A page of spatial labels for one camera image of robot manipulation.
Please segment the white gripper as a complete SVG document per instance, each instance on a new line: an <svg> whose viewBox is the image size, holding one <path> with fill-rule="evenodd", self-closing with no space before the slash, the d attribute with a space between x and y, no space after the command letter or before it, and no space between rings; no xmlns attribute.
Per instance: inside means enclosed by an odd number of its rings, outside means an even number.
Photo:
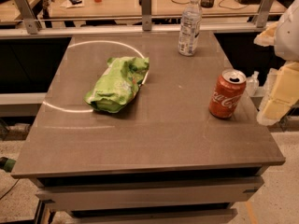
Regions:
<svg viewBox="0 0 299 224"><path fill-rule="evenodd" d="M258 34L253 43L262 47L275 45L276 55L287 61L270 75L272 88L257 115L259 124L271 126L299 101L299 0L294 0L279 21Z"/></svg>

